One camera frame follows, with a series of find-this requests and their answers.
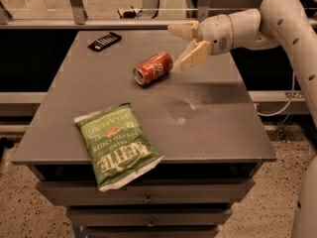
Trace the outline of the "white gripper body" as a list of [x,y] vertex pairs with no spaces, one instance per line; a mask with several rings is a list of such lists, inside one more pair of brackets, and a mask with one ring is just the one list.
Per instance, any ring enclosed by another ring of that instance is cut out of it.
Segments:
[[258,9],[220,14],[199,24],[198,40],[208,42],[212,46],[211,55],[214,56],[237,48],[258,50],[264,44],[260,25],[261,14]]

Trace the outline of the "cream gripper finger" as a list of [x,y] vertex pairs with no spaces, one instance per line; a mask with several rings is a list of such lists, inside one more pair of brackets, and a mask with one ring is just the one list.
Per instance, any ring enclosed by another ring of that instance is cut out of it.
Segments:
[[205,61],[211,54],[212,45],[207,41],[191,41],[173,64],[174,72],[184,72]]
[[198,21],[172,23],[167,26],[167,30],[176,37],[182,38],[188,42],[191,42],[192,40],[202,40]]

